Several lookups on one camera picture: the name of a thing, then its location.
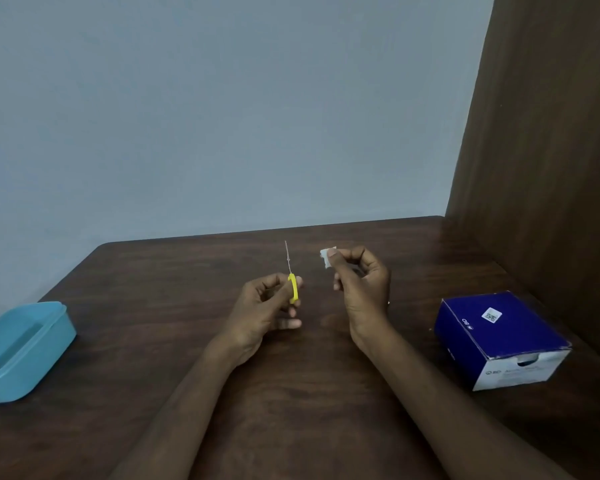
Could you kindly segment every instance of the torn paper piece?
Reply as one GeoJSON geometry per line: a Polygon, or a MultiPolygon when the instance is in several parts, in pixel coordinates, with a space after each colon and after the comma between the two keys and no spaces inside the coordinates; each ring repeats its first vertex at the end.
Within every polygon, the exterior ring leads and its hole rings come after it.
{"type": "Polygon", "coordinates": [[[324,259],[324,268],[325,269],[327,269],[328,267],[331,267],[331,263],[329,262],[329,257],[327,256],[327,251],[329,249],[336,249],[336,246],[334,246],[332,248],[323,249],[320,251],[320,256],[322,257],[322,259],[324,259]]]}

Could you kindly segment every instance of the wall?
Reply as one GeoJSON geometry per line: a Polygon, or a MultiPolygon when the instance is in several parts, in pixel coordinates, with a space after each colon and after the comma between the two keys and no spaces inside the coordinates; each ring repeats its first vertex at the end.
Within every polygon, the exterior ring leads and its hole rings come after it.
{"type": "Polygon", "coordinates": [[[0,0],[0,313],[97,245],[444,211],[493,0],[0,0]]]}
{"type": "Polygon", "coordinates": [[[495,0],[447,215],[600,353],[600,0],[495,0]]]}

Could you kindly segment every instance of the box top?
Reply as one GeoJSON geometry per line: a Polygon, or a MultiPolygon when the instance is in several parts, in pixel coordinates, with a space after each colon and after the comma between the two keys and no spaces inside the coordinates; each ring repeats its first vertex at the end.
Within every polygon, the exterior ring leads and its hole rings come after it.
{"type": "Polygon", "coordinates": [[[571,348],[510,291],[443,302],[488,359],[571,348]]]}

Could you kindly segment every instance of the hand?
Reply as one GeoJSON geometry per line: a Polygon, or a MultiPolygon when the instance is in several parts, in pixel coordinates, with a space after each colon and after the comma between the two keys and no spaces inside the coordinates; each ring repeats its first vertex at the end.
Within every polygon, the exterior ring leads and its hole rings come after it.
{"type": "MultiPolygon", "coordinates": [[[[270,274],[245,283],[229,318],[224,323],[220,338],[237,351],[236,365],[245,363],[260,347],[263,335],[269,330],[299,328],[302,322],[296,318],[300,300],[289,305],[293,298],[293,284],[283,273],[270,274]],[[276,319],[279,310],[288,312],[290,318],[276,319]]],[[[296,277],[298,288],[303,279],[296,277]]]]}
{"type": "Polygon", "coordinates": [[[333,289],[344,291],[351,338],[368,355],[366,336],[378,323],[386,322],[391,272],[364,246],[330,249],[327,256],[336,270],[333,289]],[[358,265],[364,277],[360,278],[348,263],[358,265]]]}

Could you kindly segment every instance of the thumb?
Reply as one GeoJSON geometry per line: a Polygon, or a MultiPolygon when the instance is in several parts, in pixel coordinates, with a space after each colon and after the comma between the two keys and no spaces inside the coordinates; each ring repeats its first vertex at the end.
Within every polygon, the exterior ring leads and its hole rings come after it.
{"type": "Polygon", "coordinates": [[[349,267],[346,259],[344,259],[344,256],[339,252],[339,250],[328,250],[327,257],[329,258],[329,263],[331,266],[340,275],[340,281],[342,281],[344,286],[352,285],[353,283],[359,281],[360,278],[353,271],[353,269],[349,267]]]}
{"type": "Polygon", "coordinates": [[[267,303],[273,310],[277,310],[289,304],[289,300],[294,297],[294,285],[288,281],[282,286],[276,294],[267,300],[267,303]]]}

